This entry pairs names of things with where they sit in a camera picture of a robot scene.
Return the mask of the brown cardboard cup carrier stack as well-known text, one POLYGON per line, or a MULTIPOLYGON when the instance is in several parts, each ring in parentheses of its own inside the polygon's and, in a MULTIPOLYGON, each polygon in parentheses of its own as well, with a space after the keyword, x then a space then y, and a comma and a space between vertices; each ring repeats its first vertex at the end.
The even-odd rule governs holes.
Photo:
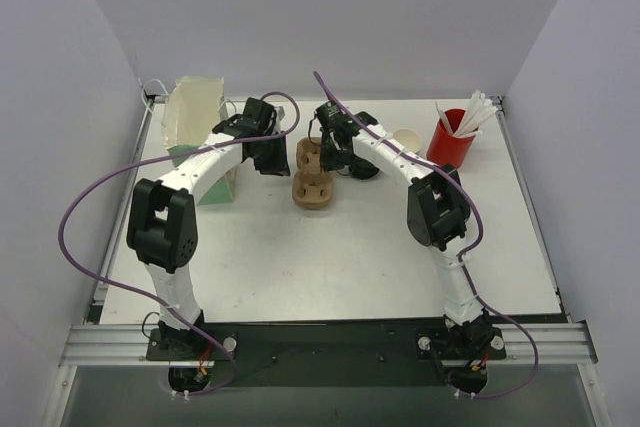
POLYGON ((297 171, 293 178, 294 203, 306 210, 327 208, 334 193, 334 181, 329 171, 321 167, 319 138, 302 139, 296 146, 297 171))

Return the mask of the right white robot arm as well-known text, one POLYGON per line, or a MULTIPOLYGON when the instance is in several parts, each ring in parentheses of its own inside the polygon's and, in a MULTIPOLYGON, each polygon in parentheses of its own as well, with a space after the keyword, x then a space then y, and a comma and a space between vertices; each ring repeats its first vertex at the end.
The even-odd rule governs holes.
POLYGON ((320 123, 320 162, 330 171, 347 169, 359 180, 383 172, 407 189, 407 227, 432 258, 444 298, 445 325, 466 334, 482 316, 457 253, 464 247, 470 206, 458 189, 459 175, 447 164, 444 174, 390 138, 377 120, 362 111, 355 122, 335 103, 315 110, 320 123))

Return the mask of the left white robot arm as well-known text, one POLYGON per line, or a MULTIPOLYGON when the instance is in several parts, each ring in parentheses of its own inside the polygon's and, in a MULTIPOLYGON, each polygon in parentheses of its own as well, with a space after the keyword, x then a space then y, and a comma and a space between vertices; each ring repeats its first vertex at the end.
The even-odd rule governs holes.
POLYGON ((199 241, 196 207, 225 174, 246 160, 262 175, 290 175, 284 111, 248 98, 244 109, 212 127, 203 144, 157 180, 134 186, 126 242, 150 275, 160 299, 161 339, 183 358, 204 349, 204 313, 189 262, 199 241))

